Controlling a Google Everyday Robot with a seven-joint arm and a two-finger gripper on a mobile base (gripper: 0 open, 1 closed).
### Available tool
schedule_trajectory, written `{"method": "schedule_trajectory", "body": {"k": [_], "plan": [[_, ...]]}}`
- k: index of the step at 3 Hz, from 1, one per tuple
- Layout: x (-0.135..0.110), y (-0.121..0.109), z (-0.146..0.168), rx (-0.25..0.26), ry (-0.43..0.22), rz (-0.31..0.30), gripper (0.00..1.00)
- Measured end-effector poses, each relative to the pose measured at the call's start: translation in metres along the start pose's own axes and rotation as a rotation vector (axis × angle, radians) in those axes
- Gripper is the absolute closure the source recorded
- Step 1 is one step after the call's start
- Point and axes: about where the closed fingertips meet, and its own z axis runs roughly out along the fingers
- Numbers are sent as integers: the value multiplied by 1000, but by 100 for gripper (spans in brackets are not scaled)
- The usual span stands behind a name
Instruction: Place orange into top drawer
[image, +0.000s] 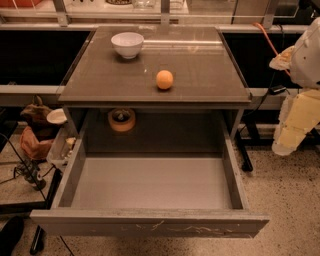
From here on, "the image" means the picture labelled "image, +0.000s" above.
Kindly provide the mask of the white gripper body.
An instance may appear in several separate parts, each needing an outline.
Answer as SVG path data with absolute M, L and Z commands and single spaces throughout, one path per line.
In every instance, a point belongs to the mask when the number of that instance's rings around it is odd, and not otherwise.
M 290 73 L 293 83 L 303 88 L 320 88 L 320 18 L 295 43 Z

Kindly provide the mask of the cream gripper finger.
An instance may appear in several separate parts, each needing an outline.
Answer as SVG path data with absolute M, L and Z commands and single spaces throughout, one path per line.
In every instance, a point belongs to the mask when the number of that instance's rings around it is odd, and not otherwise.
M 279 71 L 289 70 L 294 49 L 294 46 L 286 48 L 270 61 L 269 67 Z
M 294 152 L 320 122 L 320 91 L 304 90 L 283 101 L 275 128 L 272 151 L 280 156 Z

